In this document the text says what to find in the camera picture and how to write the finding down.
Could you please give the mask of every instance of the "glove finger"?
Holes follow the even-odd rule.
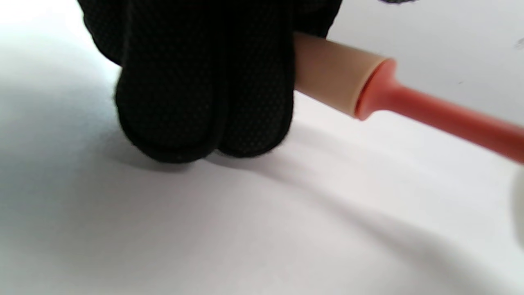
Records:
[[[233,1],[228,9],[229,113],[220,150],[252,157],[276,147],[292,118],[291,1]]]
[[[219,144],[227,89],[216,2],[129,2],[115,101],[126,136],[155,160],[192,162]]]
[[[294,4],[294,30],[325,38],[342,0],[301,0]]]
[[[124,7],[127,0],[78,0],[84,23],[98,50],[120,65],[124,43]]]

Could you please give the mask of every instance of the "orange handle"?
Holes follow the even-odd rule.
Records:
[[[524,164],[524,128],[402,86],[395,67],[388,60],[370,78],[357,105],[359,119],[390,110]]]

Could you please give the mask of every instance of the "black glove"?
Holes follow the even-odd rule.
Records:
[[[122,66],[124,133],[170,163],[276,147],[292,118],[293,31],[326,37],[341,1],[78,0],[98,49]]]

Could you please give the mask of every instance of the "white surface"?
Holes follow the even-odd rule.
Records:
[[[331,37],[523,123],[522,12],[346,0]],[[0,0],[1,294],[524,294],[521,166],[299,94],[271,155],[161,166],[119,131],[117,71],[75,1]]]

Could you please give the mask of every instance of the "gloved hand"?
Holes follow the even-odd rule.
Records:
[[[284,139],[293,31],[326,37],[342,0],[78,2],[100,52],[122,67],[126,136],[157,161],[187,163],[217,149],[258,156]]]

